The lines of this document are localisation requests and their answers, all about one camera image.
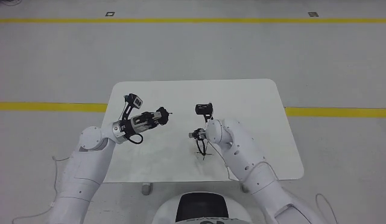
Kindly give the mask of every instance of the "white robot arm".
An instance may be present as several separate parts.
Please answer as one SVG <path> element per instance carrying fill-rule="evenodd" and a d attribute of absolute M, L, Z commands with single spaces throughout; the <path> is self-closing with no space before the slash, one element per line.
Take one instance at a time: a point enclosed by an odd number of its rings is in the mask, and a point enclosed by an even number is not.
<path fill-rule="evenodd" d="M 205 129 L 189 136 L 219 145 L 226 165 L 247 187 L 267 224 L 326 223 L 307 204 L 283 190 L 259 144 L 240 122 L 213 119 L 212 112 L 211 103 L 196 106 L 196 113 L 204 115 L 207 123 Z"/>
<path fill-rule="evenodd" d="M 54 207 L 47 224 L 81 224 L 86 216 L 90 201 L 103 183 L 115 144 L 122 144 L 133 135 L 168 122 L 169 113 L 160 107 L 156 112 L 144 112 L 128 118 L 131 110 L 139 109 L 142 100 L 130 94 L 125 96 L 127 107 L 122 114 L 122 120 L 100 129 L 88 127 L 79 139 L 72 152 L 62 176 L 62 187 L 55 200 Z"/>

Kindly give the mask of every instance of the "tabletop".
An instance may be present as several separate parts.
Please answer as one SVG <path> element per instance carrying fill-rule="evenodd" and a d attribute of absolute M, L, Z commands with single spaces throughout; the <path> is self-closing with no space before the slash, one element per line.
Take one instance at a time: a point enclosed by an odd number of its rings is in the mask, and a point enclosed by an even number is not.
<path fill-rule="evenodd" d="M 195 114 L 195 105 L 209 102 L 214 106 L 214 118 L 236 119 L 251 133 L 279 179 L 300 179 L 304 174 L 272 80 L 120 82 L 111 93 L 103 126 L 118 120 L 125 105 L 124 95 L 129 93 L 143 101 L 141 109 L 133 109 L 130 117 L 154 112 L 161 106 L 172 115 L 166 125 L 142 133 L 142 144 L 126 141 L 116 145 L 104 182 L 228 181 L 218 153 L 208 146 L 207 153 L 212 155 L 203 158 L 188 137 L 189 132 L 204 127 L 204 118 Z"/>

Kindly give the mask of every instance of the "concrete floor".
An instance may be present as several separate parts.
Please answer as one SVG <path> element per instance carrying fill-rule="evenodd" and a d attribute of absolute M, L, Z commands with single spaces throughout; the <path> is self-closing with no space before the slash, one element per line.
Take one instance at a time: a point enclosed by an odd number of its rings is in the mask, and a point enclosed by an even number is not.
<path fill-rule="evenodd" d="M 23 0 L 2 18 L 386 18 L 386 0 Z M 121 81 L 271 78 L 285 106 L 385 107 L 385 25 L 0 24 L 0 101 L 106 103 Z M 54 163 L 103 114 L 0 112 L 0 223 L 45 210 Z M 315 208 L 323 193 L 340 223 L 384 223 L 386 120 L 289 119 L 305 167 L 284 182 Z M 104 184 L 85 223 L 150 223 L 186 191 L 226 194 L 255 223 L 261 213 L 235 183 Z M 18 223 L 42 223 L 45 217 Z"/>

